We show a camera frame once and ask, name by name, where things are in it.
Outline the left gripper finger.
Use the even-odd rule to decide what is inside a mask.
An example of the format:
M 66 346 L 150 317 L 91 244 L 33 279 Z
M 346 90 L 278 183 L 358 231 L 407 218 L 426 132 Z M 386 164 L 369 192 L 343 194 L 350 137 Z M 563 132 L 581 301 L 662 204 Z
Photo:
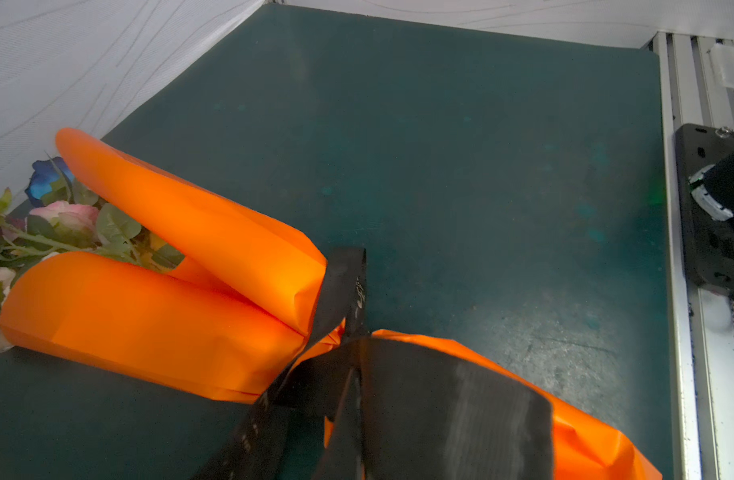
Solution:
M 351 369 L 339 397 L 329 442 L 313 479 L 363 479 L 362 449 L 360 376 Z

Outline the black printed ribbon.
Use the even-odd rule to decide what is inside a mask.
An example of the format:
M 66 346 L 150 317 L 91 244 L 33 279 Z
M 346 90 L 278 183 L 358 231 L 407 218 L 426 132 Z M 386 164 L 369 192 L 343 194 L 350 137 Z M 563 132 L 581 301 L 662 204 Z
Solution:
M 469 360 L 382 338 L 363 325 L 366 252 L 334 250 L 311 338 L 336 326 L 342 344 L 305 349 L 255 401 L 201 479 L 271 479 L 292 415 L 333 421 L 351 369 L 360 376 L 363 479 L 550 479 L 552 407 L 534 389 Z

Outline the orange wrapping paper sheet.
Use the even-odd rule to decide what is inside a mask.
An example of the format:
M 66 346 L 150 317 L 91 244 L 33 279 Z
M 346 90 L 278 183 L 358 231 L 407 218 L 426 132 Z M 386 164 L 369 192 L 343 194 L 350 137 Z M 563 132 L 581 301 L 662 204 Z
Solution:
M 56 145 L 75 176 L 72 193 L 86 188 L 104 202 L 99 242 L 79 248 L 44 236 L 52 227 L 40 218 L 12 230 L 8 257 L 30 264 L 0 316 L 12 344 L 250 409 L 305 349 L 320 355 L 342 344 L 343 325 L 311 338 L 331 254 L 303 233 L 81 130 L 60 130 Z M 659 477 L 623 433 L 465 346 L 371 333 L 438 347 L 543 395 L 552 407 L 550 479 Z

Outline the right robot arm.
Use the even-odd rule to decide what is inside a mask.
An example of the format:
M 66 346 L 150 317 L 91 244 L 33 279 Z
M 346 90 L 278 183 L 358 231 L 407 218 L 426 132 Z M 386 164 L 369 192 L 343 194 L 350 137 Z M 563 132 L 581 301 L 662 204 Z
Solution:
M 695 173 L 689 186 L 693 200 L 713 220 L 734 219 L 734 151 Z

